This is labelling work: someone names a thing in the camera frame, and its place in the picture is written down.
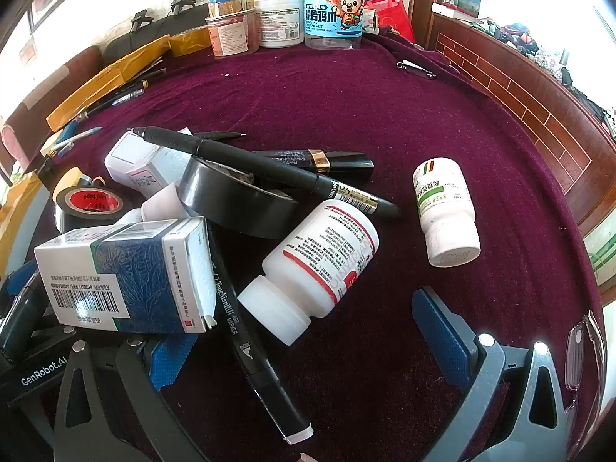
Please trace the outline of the blue white medicine box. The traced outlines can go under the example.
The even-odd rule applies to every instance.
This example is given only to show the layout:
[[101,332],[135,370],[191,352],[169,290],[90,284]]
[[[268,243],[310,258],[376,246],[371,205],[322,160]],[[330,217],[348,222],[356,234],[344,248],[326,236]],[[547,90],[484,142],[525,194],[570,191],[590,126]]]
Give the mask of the blue white medicine box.
[[213,263],[201,217],[78,228],[34,254],[62,324],[163,335],[215,327]]

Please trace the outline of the black tape roll red core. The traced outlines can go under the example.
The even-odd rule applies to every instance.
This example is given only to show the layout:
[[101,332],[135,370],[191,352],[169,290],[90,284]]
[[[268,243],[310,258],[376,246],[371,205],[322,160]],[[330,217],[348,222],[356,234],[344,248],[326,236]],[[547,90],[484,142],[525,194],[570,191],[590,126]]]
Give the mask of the black tape roll red core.
[[73,186],[56,195],[54,222],[60,234],[76,228],[110,225],[132,210],[124,196],[95,186]]

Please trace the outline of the small yellow jar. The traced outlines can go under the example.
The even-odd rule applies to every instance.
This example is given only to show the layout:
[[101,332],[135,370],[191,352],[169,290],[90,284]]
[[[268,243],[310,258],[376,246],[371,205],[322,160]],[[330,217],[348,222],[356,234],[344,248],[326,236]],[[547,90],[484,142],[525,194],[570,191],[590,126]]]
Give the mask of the small yellow jar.
[[92,178],[85,174],[78,167],[69,169],[59,180],[52,192],[52,200],[56,201],[60,192],[67,188],[78,186],[89,186],[92,184]]

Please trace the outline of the black marker white cap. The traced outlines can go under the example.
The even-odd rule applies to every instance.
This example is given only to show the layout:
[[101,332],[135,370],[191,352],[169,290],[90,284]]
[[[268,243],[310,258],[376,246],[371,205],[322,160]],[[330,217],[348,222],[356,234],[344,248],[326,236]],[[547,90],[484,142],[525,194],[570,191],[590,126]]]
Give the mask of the black marker white cap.
[[240,311],[236,289],[226,271],[223,255],[218,246],[215,225],[207,221],[206,231],[217,297],[216,319],[226,324],[244,376],[282,438],[289,445],[301,443],[313,436],[312,424],[295,406],[295,402],[281,383],[276,368],[268,359],[259,341],[251,319],[243,316]]

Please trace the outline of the white bottle green label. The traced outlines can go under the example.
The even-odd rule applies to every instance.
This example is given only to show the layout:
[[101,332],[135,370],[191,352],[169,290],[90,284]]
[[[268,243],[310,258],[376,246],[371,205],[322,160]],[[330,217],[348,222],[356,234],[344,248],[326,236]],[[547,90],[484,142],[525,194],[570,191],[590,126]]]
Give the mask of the white bottle green label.
[[418,217],[429,264],[462,266],[481,253],[473,201],[462,169],[447,157],[434,157],[412,174]]

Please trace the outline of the white bottle red label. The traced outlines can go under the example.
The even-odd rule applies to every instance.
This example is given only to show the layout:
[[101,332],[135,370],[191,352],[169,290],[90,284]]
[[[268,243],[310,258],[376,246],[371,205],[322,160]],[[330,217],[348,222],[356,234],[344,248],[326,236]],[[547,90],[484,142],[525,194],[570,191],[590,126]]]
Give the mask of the white bottle red label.
[[291,346],[313,318],[326,317],[379,248],[368,215],[349,203],[320,203],[262,262],[238,301],[267,331]]

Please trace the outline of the black tape roll white core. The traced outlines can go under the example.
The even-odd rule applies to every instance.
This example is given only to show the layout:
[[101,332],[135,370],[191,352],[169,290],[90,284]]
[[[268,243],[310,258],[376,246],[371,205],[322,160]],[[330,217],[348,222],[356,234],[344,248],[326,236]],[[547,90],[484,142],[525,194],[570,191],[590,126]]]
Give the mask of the black tape roll white core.
[[186,208],[207,220],[263,238],[283,238],[299,203],[278,190],[259,188],[251,175],[191,156],[177,185]]

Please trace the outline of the black ballpoint pen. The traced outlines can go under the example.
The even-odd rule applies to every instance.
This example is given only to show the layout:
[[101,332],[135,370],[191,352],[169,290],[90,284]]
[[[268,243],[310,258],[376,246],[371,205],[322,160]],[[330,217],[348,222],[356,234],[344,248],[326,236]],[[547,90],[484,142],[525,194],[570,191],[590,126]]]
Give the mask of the black ballpoint pen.
[[323,200],[344,201],[361,212],[378,218],[396,219],[401,215],[400,209],[388,200],[336,181],[327,175],[311,173],[252,151],[155,126],[133,127],[129,128],[129,131],[148,143],[179,150],[242,172],[259,174]]

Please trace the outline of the black gold lipstick tube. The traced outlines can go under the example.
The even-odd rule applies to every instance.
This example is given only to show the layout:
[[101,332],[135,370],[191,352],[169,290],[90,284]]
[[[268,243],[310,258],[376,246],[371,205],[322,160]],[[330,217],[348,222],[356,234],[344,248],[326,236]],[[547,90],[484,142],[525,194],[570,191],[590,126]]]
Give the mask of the black gold lipstick tube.
[[256,153],[312,173],[325,174],[353,186],[366,184],[374,171],[373,161],[358,151],[288,149],[257,150]]

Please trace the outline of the near yellow cardboard tray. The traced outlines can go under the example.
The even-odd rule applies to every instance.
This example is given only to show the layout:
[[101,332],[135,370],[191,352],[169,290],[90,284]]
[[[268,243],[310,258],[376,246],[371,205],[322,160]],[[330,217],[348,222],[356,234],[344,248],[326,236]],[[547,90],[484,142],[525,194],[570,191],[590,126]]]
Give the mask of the near yellow cardboard tray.
[[1,209],[0,274],[20,268],[50,193],[34,172],[25,174],[8,190]]

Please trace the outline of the white blue pen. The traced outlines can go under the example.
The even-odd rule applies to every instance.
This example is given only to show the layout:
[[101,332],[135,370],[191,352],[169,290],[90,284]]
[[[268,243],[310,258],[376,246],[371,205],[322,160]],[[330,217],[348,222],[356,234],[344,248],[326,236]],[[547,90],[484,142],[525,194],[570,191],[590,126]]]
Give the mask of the white blue pen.
[[71,138],[67,138],[67,140],[62,141],[60,143],[57,143],[57,144],[54,144],[53,146],[51,146],[49,151],[50,152],[56,152],[56,151],[59,151],[60,149],[63,149],[64,147],[66,147],[66,146],[68,146],[70,144],[75,143],[78,140],[91,137],[92,135],[97,134],[98,131],[101,131],[101,128],[102,127],[100,127],[100,126],[93,127],[93,128],[88,129],[87,131],[83,131],[80,134],[77,134],[77,135],[75,135],[75,136],[73,136]]

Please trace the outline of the white power adapter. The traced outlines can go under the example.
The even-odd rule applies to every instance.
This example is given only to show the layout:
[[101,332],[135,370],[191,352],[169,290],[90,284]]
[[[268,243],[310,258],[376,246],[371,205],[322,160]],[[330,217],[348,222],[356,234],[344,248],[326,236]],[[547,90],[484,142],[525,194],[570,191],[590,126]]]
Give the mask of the white power adapter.
[[148,143],[132,131],[128,131],[110,149],[104,158],[104,165],[114,181],[134,189],[129,182],[127,172],[134,169],[147,156],[151,156],[159,147],[165,146]]

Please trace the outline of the pink white small box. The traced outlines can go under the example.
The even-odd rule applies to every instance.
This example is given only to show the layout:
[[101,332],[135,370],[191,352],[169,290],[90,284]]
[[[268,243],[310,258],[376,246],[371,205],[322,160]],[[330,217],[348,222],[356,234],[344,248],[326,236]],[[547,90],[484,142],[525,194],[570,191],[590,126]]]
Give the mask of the pink white small box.
[[149,198],[167,186],[177,184],[182,179],[189,159],[188,153],[159,147],[127,172],[127,177],[134,189]]

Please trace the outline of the metal binder clip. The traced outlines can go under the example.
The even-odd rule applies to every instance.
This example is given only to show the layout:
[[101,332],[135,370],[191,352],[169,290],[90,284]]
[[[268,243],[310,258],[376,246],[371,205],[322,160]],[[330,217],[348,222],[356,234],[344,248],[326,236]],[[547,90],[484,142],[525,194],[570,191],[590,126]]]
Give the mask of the metal binder clip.
[[406,73],[420,75],[430,80],[437,78],[437,74],[409,60],[400,60],[400,62],[397,63],[397,68]]

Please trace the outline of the black sofa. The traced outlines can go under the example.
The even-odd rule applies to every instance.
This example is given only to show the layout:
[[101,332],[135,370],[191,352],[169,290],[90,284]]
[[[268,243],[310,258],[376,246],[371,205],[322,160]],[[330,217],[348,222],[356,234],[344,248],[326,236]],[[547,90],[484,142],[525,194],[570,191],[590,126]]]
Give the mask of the black sofa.
[[178,35],[186,30],[204,26],[208,17],[207,3],[184,5],[178,13],[170,10],[167,17],[140,25],[137,30],[130,30],[110,41],[102,50],[102,63],[108,66],[163,35]]

